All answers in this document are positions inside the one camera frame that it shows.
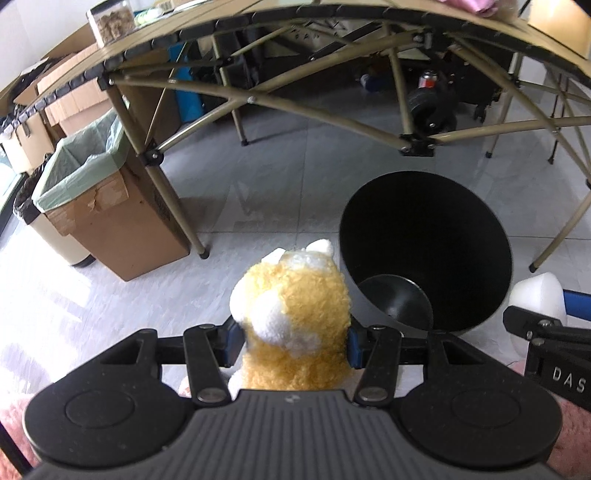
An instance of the blue handle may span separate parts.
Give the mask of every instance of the blue handle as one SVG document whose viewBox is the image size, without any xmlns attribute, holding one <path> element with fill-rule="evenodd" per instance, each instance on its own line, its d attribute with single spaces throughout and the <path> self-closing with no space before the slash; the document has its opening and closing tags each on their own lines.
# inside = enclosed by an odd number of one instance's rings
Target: blue handle
<svg viewBox="0 0 591 480">
<path fill-rule="evenodd" d="M 580 291 L 564 290 L 566 315 L 591 322 L 591 295 Z"/>
</svg>

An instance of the garbage bag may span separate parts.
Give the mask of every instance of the garbage bag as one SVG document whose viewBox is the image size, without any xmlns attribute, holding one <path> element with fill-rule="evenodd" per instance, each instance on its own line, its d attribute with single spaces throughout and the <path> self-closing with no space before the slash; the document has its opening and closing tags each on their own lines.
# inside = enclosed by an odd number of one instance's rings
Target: garbage bag
<svg viewBox="0 0 591 480">
<path fill-rule="evenodd" d="M 33 203 L 41 212 L 65 205 L 118 171 L 125 163 L 129 147 L 112 109 L 60 140 L 33 191 Z"/>
</svg>

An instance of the pink fabric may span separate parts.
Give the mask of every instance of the pink fabric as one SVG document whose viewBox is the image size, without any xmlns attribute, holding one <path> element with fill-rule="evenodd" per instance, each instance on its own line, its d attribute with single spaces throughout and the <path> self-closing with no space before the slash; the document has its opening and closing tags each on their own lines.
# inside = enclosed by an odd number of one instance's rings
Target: pink fabric
<svg viewBox="0 0 591 480">
<path fill-rule="evenodd" d="M 479 17 L 490 17 L 497 11 L 495 0 L 439 0 L 442 4 L 465 10 Z"/>
<path fill-rule="evenodd" d="M 523 375 L 525 360 L 510 367 Z M 591 413 L 555 395 L 562 411 L 562 430 L 548 459 L 548 465 L 566 478 L 591 478 Z"/>
<path fill-rule="evenodd" d="M 30 399 L 30 395 L 3 399 L 0 402 L 0 421 L 25 457 L 27 457 L 27 460 L 34 466 L 39 463 L 39 460 L 22 428 L 22 414 L 27 408 Z M 8 461 L 8 458 L 0 452 L 0 480 L 18 480 L 20 478 L 21 475 Z"/>
</svg>

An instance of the metal screw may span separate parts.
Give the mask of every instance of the metal screw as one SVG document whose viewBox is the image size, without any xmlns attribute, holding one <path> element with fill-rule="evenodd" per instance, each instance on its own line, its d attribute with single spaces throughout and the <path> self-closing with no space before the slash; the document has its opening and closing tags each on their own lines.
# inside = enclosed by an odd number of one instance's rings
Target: metal screw
<svg viewBox="0 0 591 480">
<path fill-rule="evenodd" d="M 388 398 L 388 392 L 382 387 L 365 387 L 359 391 L 359 398 L 363 401 L 382 401 Z"/>
<path fill-rule="evenodd" d="M 197 399 L 203 403 L 218 403 L 226 399 L 226 392 L 221 388 L 207 387 L 197 394 Z"/>
</svg>

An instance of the wheel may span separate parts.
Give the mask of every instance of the wheel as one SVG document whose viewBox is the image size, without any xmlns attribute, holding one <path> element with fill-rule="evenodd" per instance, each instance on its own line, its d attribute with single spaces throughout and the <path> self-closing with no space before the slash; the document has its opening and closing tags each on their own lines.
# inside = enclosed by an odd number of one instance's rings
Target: wheel
<svg viewBox="0 0 591 480">
<path fill-rule="evenodd" d="M 425 136 L 452 132 L 457 127 L 453 111 L 447 113 L 439 125 L 427 125 L 427 120 L 441 104 L 440 94 L 432 88 L 418 88 L 408 94 L 408 110 L 413 116 L 417 133 Z"/>
<path fill-rule="evenodd" d="M 476 108 L 474 109 L 474 115 L 472 115 L 472 118 L 474 120 L 478 120 L 480 118 L 480 122 L 481 124 L 483 124 L 484 120 L 486 120 L 486 106 L 476 105 Z"/>
</svg>

